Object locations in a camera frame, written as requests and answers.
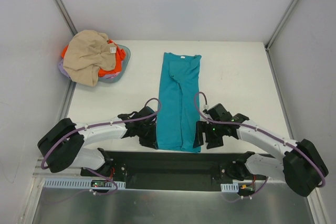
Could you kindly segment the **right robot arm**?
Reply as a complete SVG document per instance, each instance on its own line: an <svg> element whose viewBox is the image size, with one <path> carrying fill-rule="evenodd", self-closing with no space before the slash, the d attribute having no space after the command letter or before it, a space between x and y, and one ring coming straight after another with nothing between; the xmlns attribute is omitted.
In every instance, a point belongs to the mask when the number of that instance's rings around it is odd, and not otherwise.
<svg viewBox="0 0 336 224"><path fill-rule="evenodd" d="M196 122L195 147L203 144L208 149L221 147L223 138L228 136L267 153L267 156L252 151L241 154L224 168L230 179L243 181L255 175L275 178L302 197L325 186L329 171L311 141L277 136L243 114L232 115L220 103L203 112L203 120Z"/></svg>

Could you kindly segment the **teal t-shirt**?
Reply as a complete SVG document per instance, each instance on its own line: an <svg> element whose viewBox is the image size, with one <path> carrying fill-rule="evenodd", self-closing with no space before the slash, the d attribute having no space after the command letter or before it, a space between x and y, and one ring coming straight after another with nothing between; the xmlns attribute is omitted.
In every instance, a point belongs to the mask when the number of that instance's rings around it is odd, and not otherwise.
<svg viewBox="0 0 336 224"><path fill-rule="evenodd" d="M164 53L159 100L162 108L157 115L156 140L158 149L199 153L194 147L199 99L201 55L180 56Z"/></svg>

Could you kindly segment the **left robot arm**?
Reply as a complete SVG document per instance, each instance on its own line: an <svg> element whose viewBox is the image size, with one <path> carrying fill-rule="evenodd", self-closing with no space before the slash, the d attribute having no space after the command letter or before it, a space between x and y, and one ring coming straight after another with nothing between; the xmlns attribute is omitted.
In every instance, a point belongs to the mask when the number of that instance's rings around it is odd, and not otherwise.
<svg viewBox="0 0 336 224"><path fill-rule="evenodd" d="M91 150L88 145L137 136L154 147L156 115L154 110L145 106L139 112L119 114L109 122L92 125L76 124L70 118L62 119L37 143L45 161L43 169L58 173L79 166L93 169L99 176L106 176L110 173L111 164L103 148Z"/></svg>

